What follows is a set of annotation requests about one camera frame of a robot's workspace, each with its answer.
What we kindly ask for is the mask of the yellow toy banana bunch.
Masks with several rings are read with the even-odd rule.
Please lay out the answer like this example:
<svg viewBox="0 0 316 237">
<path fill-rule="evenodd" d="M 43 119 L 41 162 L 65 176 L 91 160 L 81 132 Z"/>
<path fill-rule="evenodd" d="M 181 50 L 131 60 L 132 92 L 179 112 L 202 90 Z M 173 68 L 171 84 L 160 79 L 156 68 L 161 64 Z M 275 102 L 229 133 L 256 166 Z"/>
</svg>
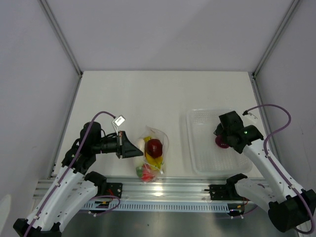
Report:
<svg viewBox="0 0 316 237">
<path fill-rule="evenodd" d="M 159 139 L 150 136 L 144 138 L 145 158 L 152 170 L 161 169 L 163 165 L 163 144 Z"/>
</svg>

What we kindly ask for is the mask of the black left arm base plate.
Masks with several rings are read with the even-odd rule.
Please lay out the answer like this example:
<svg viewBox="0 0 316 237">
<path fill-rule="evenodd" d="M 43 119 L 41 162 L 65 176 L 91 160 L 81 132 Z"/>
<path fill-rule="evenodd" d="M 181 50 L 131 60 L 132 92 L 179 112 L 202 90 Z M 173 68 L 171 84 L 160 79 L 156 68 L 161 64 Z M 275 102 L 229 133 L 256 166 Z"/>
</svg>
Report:
<svg viewBox="0 0 316 237">
<path fill-rule="evenodd" d="M 121 198 L 123 191 L 123 183 L 107 183 L 105 195 L 116 196 Z"/>
</svg>

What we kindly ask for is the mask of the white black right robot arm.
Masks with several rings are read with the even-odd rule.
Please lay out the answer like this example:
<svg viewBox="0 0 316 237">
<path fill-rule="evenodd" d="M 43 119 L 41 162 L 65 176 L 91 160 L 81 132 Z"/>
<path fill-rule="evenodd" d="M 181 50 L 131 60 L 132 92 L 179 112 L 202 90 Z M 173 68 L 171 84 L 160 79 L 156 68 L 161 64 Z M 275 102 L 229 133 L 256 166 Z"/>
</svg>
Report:
<svg viewBox="0 0 316 237">
<path fill-rule="evenodd" d="M 307 221 L 311 228 L 300 233 L 309 235 L 316 224 L 313 218 L 316 209 L 316 193 L 305 190 L 275 158 L 267 147 L 267 139 L 254 125 L 244 126 L 236 111 L 219 116 L 220 123 L 214 134 L 239 154 L 248 157 L 269 184 L 269 189 L 255 184 L 244 174 L 226 180 L 225 192 L 231 199 L 246 198 L 267 212 L 270 221 L 280 232 L 285 233 Z"/>
</svg>

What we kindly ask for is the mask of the red toy tomato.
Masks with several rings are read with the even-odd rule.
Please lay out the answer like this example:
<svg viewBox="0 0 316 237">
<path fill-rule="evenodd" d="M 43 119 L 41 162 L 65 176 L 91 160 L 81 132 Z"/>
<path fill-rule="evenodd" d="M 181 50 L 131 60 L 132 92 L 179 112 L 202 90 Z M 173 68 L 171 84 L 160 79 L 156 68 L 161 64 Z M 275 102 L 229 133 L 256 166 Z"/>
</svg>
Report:
<svg viewBox="0 0 316 237">
<path fill-rule="evenodd" d="M 153 175 L 145 165 L 139 167 L 137 174 L 143 182 L 151 182 L 155 179 L 155 175 Z"/>
</svg>

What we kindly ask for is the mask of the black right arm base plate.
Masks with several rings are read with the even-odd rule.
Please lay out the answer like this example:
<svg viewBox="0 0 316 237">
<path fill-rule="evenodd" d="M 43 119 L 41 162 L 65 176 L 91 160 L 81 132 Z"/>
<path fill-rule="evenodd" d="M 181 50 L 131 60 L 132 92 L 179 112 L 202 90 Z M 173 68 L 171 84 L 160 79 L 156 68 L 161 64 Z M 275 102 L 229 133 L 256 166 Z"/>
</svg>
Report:
<svg viewBox="0 0 316 237">
<path fill-rule="evenodd" d="M 208 189 L 211 200 L 232 200 L 232 201 L 242 201 L 246 200 L 246 197 L 240 196 L 234 185 L 209 185 Z"/>
</svg>

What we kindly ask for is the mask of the clear zip top bag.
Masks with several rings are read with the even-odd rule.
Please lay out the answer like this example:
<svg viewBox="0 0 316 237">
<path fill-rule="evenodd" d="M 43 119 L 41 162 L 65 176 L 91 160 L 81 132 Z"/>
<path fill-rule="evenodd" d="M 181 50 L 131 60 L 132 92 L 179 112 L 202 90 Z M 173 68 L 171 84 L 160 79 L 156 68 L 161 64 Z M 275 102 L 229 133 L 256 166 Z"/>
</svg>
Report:
<svg viewBox="0 0 316 237">
<path fill-rule="evenodd" d="M 136 175 L 142 182 L 152 182 L 165 175 L 169 147 L 166 133 L 146 126 L 144 133 L 136 141 L 136 147 L 143 152 L 142 156 L 133 158 Z"/>
</svg>

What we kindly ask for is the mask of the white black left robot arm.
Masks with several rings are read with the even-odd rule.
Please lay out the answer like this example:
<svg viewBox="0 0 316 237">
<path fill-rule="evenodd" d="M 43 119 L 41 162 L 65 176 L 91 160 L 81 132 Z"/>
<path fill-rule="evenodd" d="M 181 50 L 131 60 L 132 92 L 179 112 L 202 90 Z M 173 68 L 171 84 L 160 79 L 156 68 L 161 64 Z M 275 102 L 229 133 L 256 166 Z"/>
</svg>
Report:
<svg viewBox="0 0 316 237">
<path fill-rule="evenodd" d="M 89 168 L 98 154 L 114 153 L 118 158 L 133 158 L 143 152 L 127 138 L 125 131 L 102 136 L 101 124 L 88 122 L 80 137 L 66 152 L 62 166 L 46 194 L 25 219 L 15 221 L 13 228 L 21 237 L 60 237 L 62 232 L 91 199 L 109 198 L 107 178 Z"/>
</svg>

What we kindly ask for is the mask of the white toy radish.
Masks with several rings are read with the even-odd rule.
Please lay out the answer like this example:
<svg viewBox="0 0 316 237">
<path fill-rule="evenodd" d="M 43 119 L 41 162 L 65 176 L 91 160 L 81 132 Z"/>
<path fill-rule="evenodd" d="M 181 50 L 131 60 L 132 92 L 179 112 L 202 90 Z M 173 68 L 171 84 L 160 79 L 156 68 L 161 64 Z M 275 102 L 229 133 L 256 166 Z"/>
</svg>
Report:
<svg viewBox="0 0 316 237">
<path fill-rule="evenodd" d="M 145 169 L 145 156 L 144 156 L 144 151 L 145 151 L 145 141 L 144 139 L 140 138 L 136 142 L 136 147 L 140 151 L 138 155 L 134 158 L 134 167 L 136 171 L 136 175 L 139 178 L 143 177 L 143 172 Z"/>
</svg>

